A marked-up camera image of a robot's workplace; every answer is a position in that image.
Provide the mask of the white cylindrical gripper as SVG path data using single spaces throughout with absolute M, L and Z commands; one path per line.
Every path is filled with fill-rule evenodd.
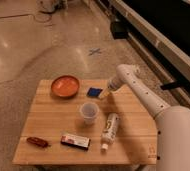
M 112 77 L 108 80 L 107 88 L 99 94 L 99 99 L 104 99 L 110 94 L 110 91 L 116 91 L 123 86 L 123 82 L 117 77 Z

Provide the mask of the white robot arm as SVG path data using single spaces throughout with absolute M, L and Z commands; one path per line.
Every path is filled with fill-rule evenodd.
M 156 171 L 190 171 L 190 108 L 169 105 L 138 78 L 138 72 L 136 65 L 118 65 L 107 90 L 127 85 L 155 121 Z

